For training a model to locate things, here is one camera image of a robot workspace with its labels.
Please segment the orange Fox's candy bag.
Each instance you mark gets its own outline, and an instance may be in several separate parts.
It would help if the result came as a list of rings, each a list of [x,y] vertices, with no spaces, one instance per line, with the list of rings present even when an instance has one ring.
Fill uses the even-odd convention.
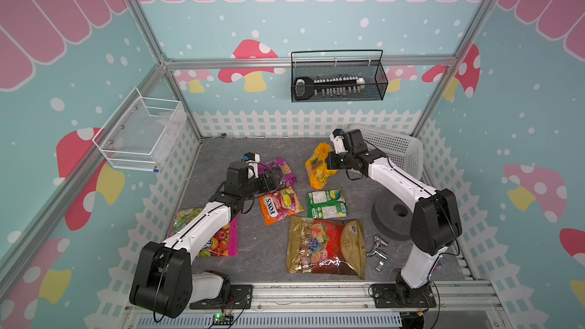
[[[266,226],[305,211],[293,187],[261,196],[259,202]]]

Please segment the yellow orange candy bag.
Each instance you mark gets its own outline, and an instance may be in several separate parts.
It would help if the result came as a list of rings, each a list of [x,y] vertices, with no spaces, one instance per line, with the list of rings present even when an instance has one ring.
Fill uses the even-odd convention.
[[[330,170],[326,163],[328,154],[332,151],[333,149],[329,144],[320,143],[305,163],[309,183],[315,190],[324,188],[329,179],[338,172],[337,170]]]

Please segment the purple grape candy bag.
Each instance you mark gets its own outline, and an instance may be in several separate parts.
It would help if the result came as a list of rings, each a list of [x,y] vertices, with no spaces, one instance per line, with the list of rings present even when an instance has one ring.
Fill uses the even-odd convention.
[[[276,158],[258,165],[260,175],[268,174],[275,181],[277,189],[292,187],[296,182],[296,175],[284,158]]]

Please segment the white plastic basket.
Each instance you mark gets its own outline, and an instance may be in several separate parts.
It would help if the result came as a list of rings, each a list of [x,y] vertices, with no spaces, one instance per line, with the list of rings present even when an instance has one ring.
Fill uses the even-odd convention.
[[[420,180],[424,171],[423,143],[417,138],[387,129],[363,124],[350,124],[349,130],[358,129],[369,149],[385,152],[402,170]]]

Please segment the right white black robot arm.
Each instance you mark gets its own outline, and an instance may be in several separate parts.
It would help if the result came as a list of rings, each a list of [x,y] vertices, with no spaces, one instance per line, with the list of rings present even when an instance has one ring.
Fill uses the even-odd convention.
[[[413,178],[385,152],[369,147],[358,129],[335,129],[330,140],[334,150],[326,158],[329,170],[358,171],[380,183],[413,213],[410,227],[413,247],[396,277],[396,289],[405,300],[420,295],[430,285],[440,258],[450,246],[459,244],[463,229],[455,193]]]

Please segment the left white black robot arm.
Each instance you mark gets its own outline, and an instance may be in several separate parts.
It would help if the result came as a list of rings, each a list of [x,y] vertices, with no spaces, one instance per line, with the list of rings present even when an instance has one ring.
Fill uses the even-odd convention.
[[[230,278],[218,272],[192,274],[195,257],[206,243],[242,211],[245,202],[273,193],[283,174],[257,161],[230,164],[225,181],[185,227],[164,242],[149,242],[140,251],[129,302],[154,315],[176,318],[189,305],[224,306],[232,299]]]

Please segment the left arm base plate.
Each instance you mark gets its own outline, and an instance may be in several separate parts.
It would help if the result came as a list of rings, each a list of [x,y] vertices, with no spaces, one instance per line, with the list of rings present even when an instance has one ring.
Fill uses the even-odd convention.
[[[231,285],[228,289],[222,289],[214,299],[190,303],[189,309],[250,309],[253,290],[253,285]]]

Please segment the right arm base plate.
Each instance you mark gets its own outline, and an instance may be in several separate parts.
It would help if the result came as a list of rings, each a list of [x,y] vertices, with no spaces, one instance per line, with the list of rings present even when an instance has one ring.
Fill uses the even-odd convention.
[[[434,309],[437,302],[431,286],[411,289],[404,283],[377,283],[370,285],[368,294],[377,309]]]

